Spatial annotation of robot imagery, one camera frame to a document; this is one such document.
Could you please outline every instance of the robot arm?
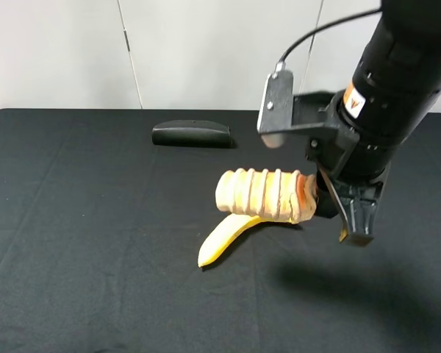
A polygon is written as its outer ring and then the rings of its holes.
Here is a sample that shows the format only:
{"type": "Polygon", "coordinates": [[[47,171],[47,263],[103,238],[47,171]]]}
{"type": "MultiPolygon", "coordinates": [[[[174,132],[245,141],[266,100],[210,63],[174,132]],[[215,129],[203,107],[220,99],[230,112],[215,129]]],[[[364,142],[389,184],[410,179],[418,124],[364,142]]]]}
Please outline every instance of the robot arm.
{"type": "Polygon", "coordinates": [[[257,125],[268,147],[287,133],[309,136],[316,215],[339,213],[340,242],[358,246],[373,239],[392,156],[441,93],[441,0],[383,0],[381,11],[347,90],[295,96],[293,74],[280,60],[257,125]]]}

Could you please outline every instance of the banana peel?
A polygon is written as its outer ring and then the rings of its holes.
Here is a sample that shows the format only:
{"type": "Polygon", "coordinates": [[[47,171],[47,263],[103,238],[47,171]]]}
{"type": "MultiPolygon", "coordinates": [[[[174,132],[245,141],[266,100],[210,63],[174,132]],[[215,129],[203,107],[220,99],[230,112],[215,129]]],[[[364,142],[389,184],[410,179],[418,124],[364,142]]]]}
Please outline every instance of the banana peel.
{"type": "Polygon", "coordinates": [[[199,250],[198,266],[203,267],[216,261],[240,234],[249,228],[262,222],[270,222],[271,219],[262,218],[259,215],[235,215],[231,214],[211,232],[199,250]]]}

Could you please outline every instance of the banana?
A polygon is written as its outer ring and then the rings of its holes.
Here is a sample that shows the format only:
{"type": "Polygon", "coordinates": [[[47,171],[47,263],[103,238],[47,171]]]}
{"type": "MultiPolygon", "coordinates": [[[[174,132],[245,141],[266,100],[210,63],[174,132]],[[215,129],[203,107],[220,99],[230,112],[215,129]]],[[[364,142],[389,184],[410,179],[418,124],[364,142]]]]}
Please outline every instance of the banana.
{"type": "Polygon", "coordinates": [[[203,267],[213,263],[240,234],[248,228],[269,221],[271,220],[262,218],[259,215],[228,215],[211,232],[201,246],[198,256],[198,266],[203,267]]]}
{"type": "Polygon", "coordinates": [[[297,224],[315,213],[315,176],[237,169],[227,171],[215,190],[220,211],[232,212],[211,232],[199,250],[198,266],[214,262],[248,228],[262,222],[297,224]]]}

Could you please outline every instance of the black tablecloth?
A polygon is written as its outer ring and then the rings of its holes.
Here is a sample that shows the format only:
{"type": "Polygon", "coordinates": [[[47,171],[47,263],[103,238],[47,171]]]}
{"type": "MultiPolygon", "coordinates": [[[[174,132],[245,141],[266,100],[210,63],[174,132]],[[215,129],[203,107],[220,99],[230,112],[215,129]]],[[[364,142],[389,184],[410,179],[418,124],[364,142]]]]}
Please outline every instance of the black tablecloth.
{"type": "Polygon", "coordinates": [[[202,271],[221,174],[315,167],[256,112],[1,110],[0,352],[441,352],[441,115],[396,154],[376,239],[261,226],[202,271]],[[236,149],[153,146],[172,119],[236,149]]]}

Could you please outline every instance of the cable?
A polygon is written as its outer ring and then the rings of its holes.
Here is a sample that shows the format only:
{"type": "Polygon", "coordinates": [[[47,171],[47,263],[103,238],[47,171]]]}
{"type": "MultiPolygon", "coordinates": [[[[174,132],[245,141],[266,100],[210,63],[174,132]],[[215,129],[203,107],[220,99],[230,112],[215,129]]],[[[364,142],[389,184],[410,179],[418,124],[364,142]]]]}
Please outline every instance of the cable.
{"type": "Polygon", "coordinates": [[[382,9],[378,8],[378,9],[374,9],[374,10],[365,11],[363,13],[357,13],[355,15],[344,17],[339,20],[330,22],[328,24],[324,24],[323,26],[320,26],[320,27],[313,29],[309,33],[307,33],[304,36],[302,36],[301,38],[297,39],[297,41],[294,42],[293,45],[291,45],[289,48],[287,48],[287,50],[281,56],[281,59],[279,59],[278,63],[283,63],[284,61],[286,61],[286,58],[289,56],[289,54],[291,54],[293,52],[293,50],[295,48],[297,48],[301,43],[303,43],[307,38],[312,37],[313,35],[315,35],[319,32],[322,32],[323,30],[328,29],[330,27],[336,26],[338,24],[342,24],[344,22],[356,20],[357,18],[363,18],[363,17],[369,16],[369,15],[375,15],[376,13],[379,13],[381,11],[382,11],[382,9]]]}

